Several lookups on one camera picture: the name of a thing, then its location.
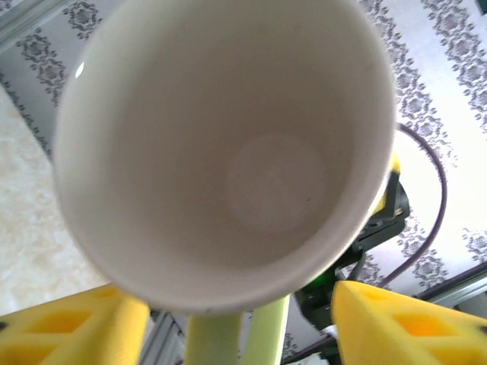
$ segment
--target white mug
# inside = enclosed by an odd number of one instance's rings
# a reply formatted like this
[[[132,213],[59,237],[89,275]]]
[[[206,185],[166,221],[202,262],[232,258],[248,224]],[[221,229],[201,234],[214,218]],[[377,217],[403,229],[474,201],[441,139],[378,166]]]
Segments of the white mug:
[[[387,54],[354,0],[128,0],[64,91],[59,204],[122,289],[238,313],[345,251],[394,127]]]

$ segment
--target damask wallpaper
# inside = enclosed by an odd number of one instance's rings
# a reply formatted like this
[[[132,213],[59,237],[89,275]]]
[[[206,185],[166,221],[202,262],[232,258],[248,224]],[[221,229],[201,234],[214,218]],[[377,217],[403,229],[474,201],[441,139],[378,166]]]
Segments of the damask wallpaper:
[[[18,34],[0,54],[0,82],[47,155],[66,78],[97,25],[122,2],[72,2]],[[487,261],[482,167],[487,156],[487,19],[475,0],[360,3],[389,50],[398,121],[426,138],[447,171],[450,198],[444,226],[429,251],[389,287],[417,294]],[[2,12],[14,4],[15,0],[0,1],[0,29]],[[369,284],[376,284],[414,253],[438,211],[438,178],[424,152],[402,135],[397,136],[396,149],[412,216],[400,236],[369,252],[359,277]],[[186,323],[183,317],[177,321]],[[292,301],[283,357],[322,335]]]

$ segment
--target patterned wallpaper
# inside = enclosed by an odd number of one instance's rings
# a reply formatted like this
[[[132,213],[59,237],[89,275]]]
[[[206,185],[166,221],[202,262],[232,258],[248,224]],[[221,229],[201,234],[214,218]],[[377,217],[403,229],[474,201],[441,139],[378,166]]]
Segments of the patterned wallpaper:
[[[65,80],[86,40],[122,2],[72,2],[18,35],[0,54],[0,82],[48,155]],[[0,9],[10,3],[14,0],[0,1]],[[475,0],[360,3],[393,63],[398,120],[427,139],[447,170],[450,201],[444,227],[431,249],[390,285],[391,290],[415,294],[487,261],[487,198],[479,176],[481,156],[487,155],[487,21]],[[397,150],[412,216],[399,237],[369,252],[359,278],[369,284],[411,256],[438,209],[438,178],[427,157],[401,136]],[[285,356],[320,336],[292,301]]]

